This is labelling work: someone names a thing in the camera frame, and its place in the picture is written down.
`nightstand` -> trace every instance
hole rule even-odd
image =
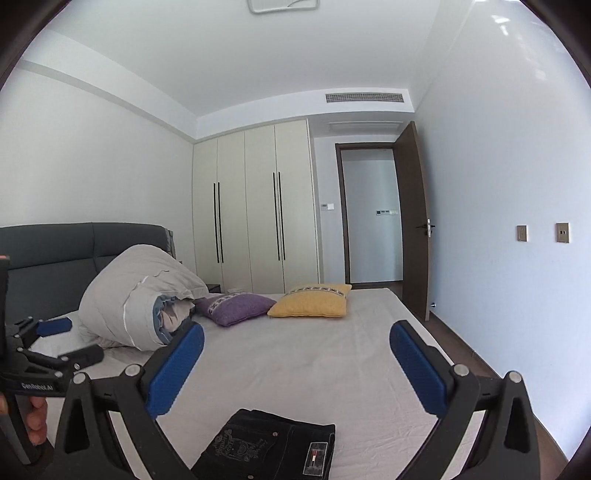
[[[219,285],[219,283],[207,283],[206,286],[207,286],[207,289],[209,290],[209,293],[221,293],[222,292],[222,288]]]

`finger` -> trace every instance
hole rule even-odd
[[[6,415],[8,413],[8,403],[6,398],[0,393],[0,415]]]
[[[41,445],[47,440],[47,426],[44,426],[40,430],[34,430],[29,432],[29,440],[33,445]]]
[[[41,408],[43,405],[47,405],[45,397],[30,397],[30,400],[35,408]]]
[[[47,403],[41,408],[27,414],[27,426],[32,430],[40,430],[45,426],[47,420]]]

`wardrobe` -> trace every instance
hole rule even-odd
[[[197,275],[228,293],[283,293],[318,283],[312,168],[306,120],[196,144]]]

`wall outlet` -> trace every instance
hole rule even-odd
[[[517,241],[527,242],[527,225],[517,225]]]
[[[556,224],[556,241],[561,244],[570,243],[570,224],[557,223]]]

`black jeans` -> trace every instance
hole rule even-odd
[[[191,471],[198,480],[326,480],[334,446],[334,425],[241,409]]]

